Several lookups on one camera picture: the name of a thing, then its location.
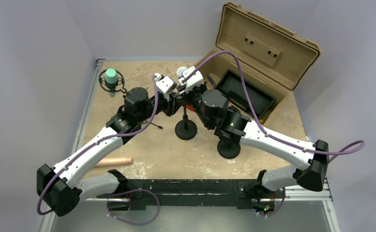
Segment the round base clip stand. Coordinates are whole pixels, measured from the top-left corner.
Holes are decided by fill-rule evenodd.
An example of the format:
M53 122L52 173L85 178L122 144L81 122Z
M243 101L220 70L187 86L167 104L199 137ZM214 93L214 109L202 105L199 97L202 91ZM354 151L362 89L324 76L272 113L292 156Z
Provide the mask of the round base clip stand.
M186 105L183 106L182 120L175 125L175 134L182 140L191 140L197 134L197 126L189 119Z

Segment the white microphone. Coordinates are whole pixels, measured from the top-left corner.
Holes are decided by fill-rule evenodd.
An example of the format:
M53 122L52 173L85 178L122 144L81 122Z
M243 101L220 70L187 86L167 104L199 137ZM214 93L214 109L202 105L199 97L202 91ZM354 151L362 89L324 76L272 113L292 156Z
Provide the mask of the white microphone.
M187 70L187 67L182 66L182 67L179 67L177 69L177 71L176 71L177 79L178 79L178 81L179 81L179 83L180 83L181 86L184 85L184 82L183 82L183 80L184 80L183 72L185 70Z

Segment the round base shock mount stand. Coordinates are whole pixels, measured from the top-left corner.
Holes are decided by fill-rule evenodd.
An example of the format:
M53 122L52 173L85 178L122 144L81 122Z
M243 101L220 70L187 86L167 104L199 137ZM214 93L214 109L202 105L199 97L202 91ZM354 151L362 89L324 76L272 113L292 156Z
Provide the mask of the round base shock mount stand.
M240 138L219 138L217 151L225 159L236 158L241 152Z

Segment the pink microphone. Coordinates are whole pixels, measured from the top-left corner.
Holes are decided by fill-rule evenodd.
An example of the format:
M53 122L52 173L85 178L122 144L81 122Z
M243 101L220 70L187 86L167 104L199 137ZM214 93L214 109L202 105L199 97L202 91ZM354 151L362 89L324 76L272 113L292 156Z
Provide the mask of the pink microphone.
M95 167L108 167L108 166L123 166L133 163L133 159L129 157L124 158L104 158L99 161Z

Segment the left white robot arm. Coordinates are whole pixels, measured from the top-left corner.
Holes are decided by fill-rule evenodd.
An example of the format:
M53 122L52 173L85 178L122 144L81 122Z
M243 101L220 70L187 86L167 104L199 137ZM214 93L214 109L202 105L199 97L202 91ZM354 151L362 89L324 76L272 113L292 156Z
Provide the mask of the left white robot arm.
M83 176L99 161L141 133L153 118L163 112L174 115L183 105L183 97L172 92L167 95L156 90L152 97L143 87L135 87L123 96L124 104L97 135L70 157L50 167L43 164L36 174L37 213L54 212L62 217L80 202L85 190L78 187Z

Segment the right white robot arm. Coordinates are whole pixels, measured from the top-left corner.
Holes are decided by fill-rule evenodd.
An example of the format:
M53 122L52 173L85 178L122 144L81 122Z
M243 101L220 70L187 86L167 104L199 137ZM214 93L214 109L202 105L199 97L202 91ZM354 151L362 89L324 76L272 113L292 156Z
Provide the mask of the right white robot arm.
M322 140L315 143L293 139L261 126L245 116L216 89L201 84L192 89L178 87L184 104L193 107L203 126L219 138L218 153L226 159L239 155L241 146L260 149L287 161L290 165L275 170L262 170L254 184L261 197L282 187L299 185L307 190L323 190L329 158L321 155L328 150Z

